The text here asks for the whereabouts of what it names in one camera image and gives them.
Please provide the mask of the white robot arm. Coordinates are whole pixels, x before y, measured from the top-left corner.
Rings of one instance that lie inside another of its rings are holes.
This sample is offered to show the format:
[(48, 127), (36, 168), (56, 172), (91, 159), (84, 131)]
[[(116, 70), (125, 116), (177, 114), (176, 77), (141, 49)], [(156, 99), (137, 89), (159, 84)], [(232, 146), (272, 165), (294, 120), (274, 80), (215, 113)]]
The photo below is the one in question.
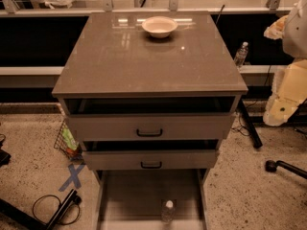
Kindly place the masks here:
[(299, 0), (292, 10), (273, 22), (264, 37), (282, 40), (283, 52), (294, 60), (278, 67), (272, 80), (263, 121), (271, 127), (287, 123), (307, 100), (307, 0)]

